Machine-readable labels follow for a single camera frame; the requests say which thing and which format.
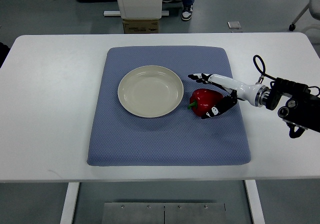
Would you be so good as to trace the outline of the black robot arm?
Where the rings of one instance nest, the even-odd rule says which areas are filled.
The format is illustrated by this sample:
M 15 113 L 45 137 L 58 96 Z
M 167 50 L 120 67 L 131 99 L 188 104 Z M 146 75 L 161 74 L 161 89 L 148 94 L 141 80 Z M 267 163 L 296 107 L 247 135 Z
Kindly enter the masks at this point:
M 273 111 L 282 97 L 288 97 L 285 105 L 278 109 L 277 115 L 289 127 L 289 137 L 299 138 L 306 130 L 319 132 L 320 94 L 312 94 L 311 90 L 320 88 L 266 74 L 265 63 L 259 55 L 253 56 L 253 63 L 260 73 L 258 84 L 261 84 L 265 77 L 271 79 L 270 87 L 259 91 L 255 103 Z

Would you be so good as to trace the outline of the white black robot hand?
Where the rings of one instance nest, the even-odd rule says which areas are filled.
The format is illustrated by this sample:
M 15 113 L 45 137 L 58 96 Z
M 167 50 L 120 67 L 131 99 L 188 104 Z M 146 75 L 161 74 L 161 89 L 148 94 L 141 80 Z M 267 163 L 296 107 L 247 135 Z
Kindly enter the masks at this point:
M 229 93 L 229 95 L 223 96 L 222 100 L 212 107 L 211 110 L 201 116 L 202 119 L 212 118 L 225 113 L 235 106 L 238 100 L 248 101 L 255 107 L 261 107 L 260 97 L 267 89 L 265 85 L 260 83 L 247 85 L 230 77 L 218 74 L 195 73 L 189 74 L 188 77 L 198 83 L 214 85 Z

